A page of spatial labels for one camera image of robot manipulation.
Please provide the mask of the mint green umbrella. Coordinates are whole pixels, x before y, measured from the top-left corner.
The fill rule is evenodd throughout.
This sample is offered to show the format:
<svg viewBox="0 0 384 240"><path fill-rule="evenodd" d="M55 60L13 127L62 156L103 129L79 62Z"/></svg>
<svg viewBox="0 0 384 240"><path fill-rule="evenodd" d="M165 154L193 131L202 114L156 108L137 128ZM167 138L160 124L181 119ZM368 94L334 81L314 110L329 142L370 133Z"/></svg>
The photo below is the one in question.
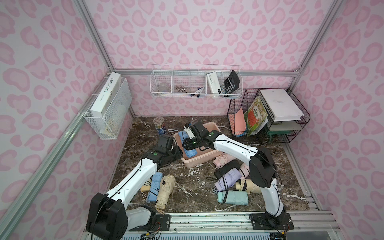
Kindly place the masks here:
<svg viewBox="0 0 384 240"><path fill-rule="evenodd" d="M246 206L249 204L248 193L244 191L217 192L219 203Z"/></svg>

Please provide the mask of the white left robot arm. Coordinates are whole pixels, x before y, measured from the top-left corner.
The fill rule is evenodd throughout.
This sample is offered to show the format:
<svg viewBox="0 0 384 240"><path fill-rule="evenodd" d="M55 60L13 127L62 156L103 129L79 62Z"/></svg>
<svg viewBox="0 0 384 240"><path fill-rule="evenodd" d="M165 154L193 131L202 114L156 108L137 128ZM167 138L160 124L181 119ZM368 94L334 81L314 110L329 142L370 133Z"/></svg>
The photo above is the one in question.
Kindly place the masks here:
<svg viewBox="0 0 384 240"><path fill-rule="evenodd" d="M152 230L156 221L155 210L150 207L127 208L148 179L182 155L174 137L159 136L158 143L142 155L135 168L120 183L105 194L93 196L86 224L91 236L102 240L120 240L128 230L141 227Z"/></svg>

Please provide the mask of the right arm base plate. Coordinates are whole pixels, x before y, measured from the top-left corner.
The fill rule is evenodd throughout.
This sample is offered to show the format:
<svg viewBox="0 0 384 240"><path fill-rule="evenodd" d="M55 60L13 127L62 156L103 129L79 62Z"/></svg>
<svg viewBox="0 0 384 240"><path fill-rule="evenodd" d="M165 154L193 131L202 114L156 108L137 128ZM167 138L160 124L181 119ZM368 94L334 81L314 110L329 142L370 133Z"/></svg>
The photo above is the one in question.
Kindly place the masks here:
<svg viewBox="0 0 384 240"><path fill-rule="evenodd" d="M253 230L289 231L295 229L293 220L288 213L282 213L278 217L268 213L250 214L249 220L252 223Z"/></svg>

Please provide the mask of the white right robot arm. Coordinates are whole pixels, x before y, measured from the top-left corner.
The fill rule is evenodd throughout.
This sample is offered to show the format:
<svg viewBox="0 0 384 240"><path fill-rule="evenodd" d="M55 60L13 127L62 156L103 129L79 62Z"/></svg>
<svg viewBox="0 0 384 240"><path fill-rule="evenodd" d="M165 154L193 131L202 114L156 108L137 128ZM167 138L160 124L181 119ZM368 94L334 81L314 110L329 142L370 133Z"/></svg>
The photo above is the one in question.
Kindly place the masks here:
<svg viewBox="0 0 384 240"><path fill-rule="evenodd" d="M280 176L277 173L277 166L266 148L251 147L237 142L219 131L209 131L199 121L187 123L184 131L189 136L183 142L185 149L217 150L235 157L250 168L250 179L261 189L266 205L266 216L282 218L286 214L278 191Z"/></svg>

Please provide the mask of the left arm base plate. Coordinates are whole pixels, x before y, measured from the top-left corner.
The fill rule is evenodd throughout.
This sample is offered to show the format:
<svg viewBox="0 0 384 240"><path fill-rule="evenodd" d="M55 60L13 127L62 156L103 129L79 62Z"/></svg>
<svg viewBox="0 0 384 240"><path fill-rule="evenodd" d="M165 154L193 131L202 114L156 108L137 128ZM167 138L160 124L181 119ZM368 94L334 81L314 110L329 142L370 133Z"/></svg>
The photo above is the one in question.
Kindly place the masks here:
<svg viewBox="0 0 384 240"><path fill-rule="evenodd" d="M152 217L146 225L135 227L129 230L129 232L152 232L158 229L167 232L170 230L170 223L171 215L156 215Z"/></svg>

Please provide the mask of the light blue umbrella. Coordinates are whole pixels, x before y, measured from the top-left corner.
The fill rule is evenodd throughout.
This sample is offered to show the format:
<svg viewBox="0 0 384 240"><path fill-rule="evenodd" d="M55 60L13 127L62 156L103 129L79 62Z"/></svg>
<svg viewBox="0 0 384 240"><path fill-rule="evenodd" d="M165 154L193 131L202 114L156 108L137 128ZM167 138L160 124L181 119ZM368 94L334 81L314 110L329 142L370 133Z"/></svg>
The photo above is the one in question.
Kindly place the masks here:
<svg viewBox="0 0 384 240"><path fill-rule="evenodd" d="M179 131L178 135L179 135L179 137L181 139L182 147L184 149L186 157L187 158L195 157L198 154L197 150L196 149L190 150L190 147L186 148L186 146L188 146L188 143L185 143L185 141L190 139L189 135L187 134L187 132L186 131Z"/></svg>

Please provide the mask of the lavender umbrella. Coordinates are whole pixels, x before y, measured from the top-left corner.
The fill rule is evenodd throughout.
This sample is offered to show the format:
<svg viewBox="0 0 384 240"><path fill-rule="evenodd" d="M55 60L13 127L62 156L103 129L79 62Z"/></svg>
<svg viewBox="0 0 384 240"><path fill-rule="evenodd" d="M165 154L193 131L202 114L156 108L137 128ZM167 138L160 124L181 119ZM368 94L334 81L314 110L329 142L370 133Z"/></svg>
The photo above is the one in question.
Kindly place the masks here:
<svg viewBox="0 0 384 240"><path fill-rule="evenodd" d="M215 188L219 192L226 191L240 180L241 177L241 172L238 169L233 168L215 182Z"/></svg>

